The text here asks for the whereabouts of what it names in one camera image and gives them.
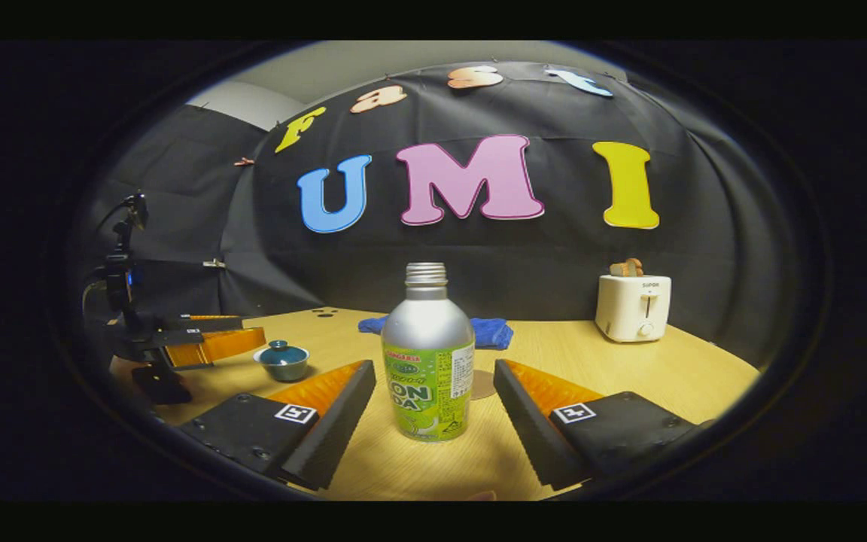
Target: pink letter m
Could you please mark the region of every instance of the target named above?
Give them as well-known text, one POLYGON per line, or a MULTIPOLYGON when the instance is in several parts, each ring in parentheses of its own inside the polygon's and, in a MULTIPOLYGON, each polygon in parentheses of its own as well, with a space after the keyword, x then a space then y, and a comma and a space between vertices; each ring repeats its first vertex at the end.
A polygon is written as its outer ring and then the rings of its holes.
POLYGON ((488 200, 481 213, 495 220, 524 220, 544 214, 544 205, 534 198, 527 177, 524 136, 496 135, 480 141, 467 167, 458 164, 440 145, 414 145, 398 152, 406 163, 410 203, 400 219, 409 226, 433 224, 443 219, 443 209, 434 205, 434 188, 460 218, 467 218, 481 186, 488 185, 488 200))

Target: letter u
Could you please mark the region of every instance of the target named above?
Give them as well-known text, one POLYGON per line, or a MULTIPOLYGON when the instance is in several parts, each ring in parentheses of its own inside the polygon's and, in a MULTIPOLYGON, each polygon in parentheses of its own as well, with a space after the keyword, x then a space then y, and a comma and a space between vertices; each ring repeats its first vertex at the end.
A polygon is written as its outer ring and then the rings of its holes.
POLYGON ((367 179, 365 168, 372 157, 361 154, 347 158, 336 166, 343 172, 347 203, 337 212, 327 212, 323 206, 323 181, 330 174, 329 169, 313 169, 303 175, 297 186, 300 188, 300 213, 303 223, 316 233, 334 233, 346 230, 357 223, 367 207, 367 179))

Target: blue cloth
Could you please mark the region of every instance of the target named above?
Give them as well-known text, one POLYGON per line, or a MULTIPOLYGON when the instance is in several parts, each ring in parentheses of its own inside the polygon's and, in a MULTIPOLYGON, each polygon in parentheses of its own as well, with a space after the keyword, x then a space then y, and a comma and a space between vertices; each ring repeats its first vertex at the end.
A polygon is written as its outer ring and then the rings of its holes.
MULTIPOLYGON (((360 320, 357 328, 361 333, 377 333, 379 335, 383 329, 383 322, 386 322, 386 316, 368 318, 360 320)), ((507 347, 510 346, 513 329, 507 325, 507 320, 503 318, 471 318, 470 325, 473 326, 474 336, 476 336, 475 348, 507 350, 507 347)))

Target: table surface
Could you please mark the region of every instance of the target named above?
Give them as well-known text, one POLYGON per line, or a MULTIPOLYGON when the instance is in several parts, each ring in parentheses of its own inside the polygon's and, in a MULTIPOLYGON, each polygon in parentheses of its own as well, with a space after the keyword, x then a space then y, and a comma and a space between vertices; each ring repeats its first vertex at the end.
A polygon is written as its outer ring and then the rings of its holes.
MULTIPOLYGON (((354 361, 374 361, 373 395, 330 488, 317 495, 344 501, 457 501, 492 490, 498 500, 533 501, 574 489, 554 491, 540 484, 496 392, 471 401, 470 425, 457 439, 423 443, 400 435, 385 388, 381 340, 357 329, 360 320, 379 316, 327 306, 243 322, 244 327, 264 328, 267 340, 287 340, 309 350, 307 378, 354 361)), ((508 325, 513 329, 510 347, 476 350, 475 370, 492 375, 495 360, 506 358, 599 394, 636 392, 694 423, 725 412, 759 374, 733 354, 670 325, 658 342, 624 344, 605 339, 592 321, 508 325)), ((156 412, 166 423, 181 425, 234 394, 265 397, 289 387, 252 359, 261 349, 203 370, 183 371, 193 402, 157 406, 156 412)))

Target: aluminum bottle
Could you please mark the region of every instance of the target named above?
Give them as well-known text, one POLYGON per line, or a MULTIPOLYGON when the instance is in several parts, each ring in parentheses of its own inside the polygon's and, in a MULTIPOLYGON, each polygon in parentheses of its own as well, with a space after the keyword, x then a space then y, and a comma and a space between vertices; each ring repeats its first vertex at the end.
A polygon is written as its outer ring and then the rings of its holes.
POLYGON ((443 263, 410 263, 406 299, 381 332, 386 382, 400 432, 425 442, 467 430, 474 379, 474 329, 447 299, 443 263))

